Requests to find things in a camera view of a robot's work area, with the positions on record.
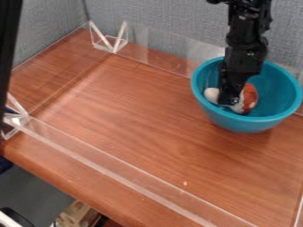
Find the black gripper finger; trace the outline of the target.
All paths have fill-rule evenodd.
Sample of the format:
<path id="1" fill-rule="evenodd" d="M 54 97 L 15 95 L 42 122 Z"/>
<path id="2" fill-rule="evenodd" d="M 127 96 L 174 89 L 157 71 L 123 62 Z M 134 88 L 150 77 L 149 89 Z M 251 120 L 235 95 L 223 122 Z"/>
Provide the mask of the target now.
<path id="1" fill-rule="evenodd" d="M 226 84 L 226 66 L 225 66 L 225 62 L 222 62 L 218 65 L 218 88 L 222 89 L 225 87 Z"/>
<path id="2" fill-rule="evenodd" d="M 249 78 L 250 74 L 226 71 L 226 84 L 225 87 L 219 89 L 219 105 L 234 105 L 239 102 L 241 93 Z"/>

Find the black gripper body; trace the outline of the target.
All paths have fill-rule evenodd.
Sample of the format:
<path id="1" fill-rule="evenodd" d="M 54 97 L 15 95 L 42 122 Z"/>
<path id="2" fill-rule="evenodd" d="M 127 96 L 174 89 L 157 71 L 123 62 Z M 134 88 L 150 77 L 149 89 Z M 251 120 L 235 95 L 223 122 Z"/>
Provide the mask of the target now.
<path id="1" fill-rule="evenodd" d="M 269 52 L 265 33 L 273 22 L 273 0 L 207 0 L 229 6 L 223 76 L 249 77 L 259 74 Z"/>

